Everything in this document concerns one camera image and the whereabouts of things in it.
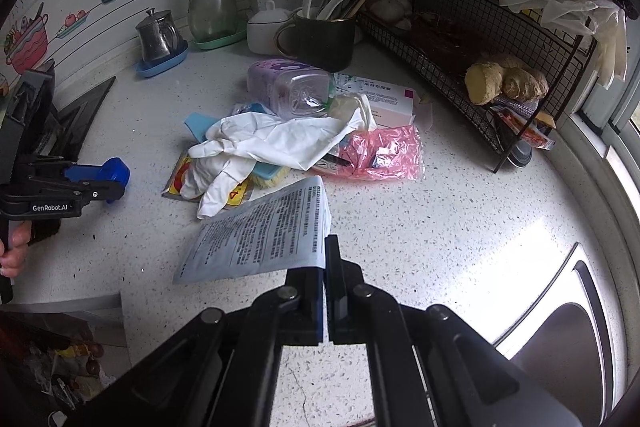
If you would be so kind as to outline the person's left hand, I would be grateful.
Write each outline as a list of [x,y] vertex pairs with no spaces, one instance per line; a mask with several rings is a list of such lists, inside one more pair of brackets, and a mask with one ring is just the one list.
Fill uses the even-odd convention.
[[24,221],[13,230],[11,246],[1,244],[1,274],[9,279],[18,277],[26,267],[29,242],[32,238],[32,222]]

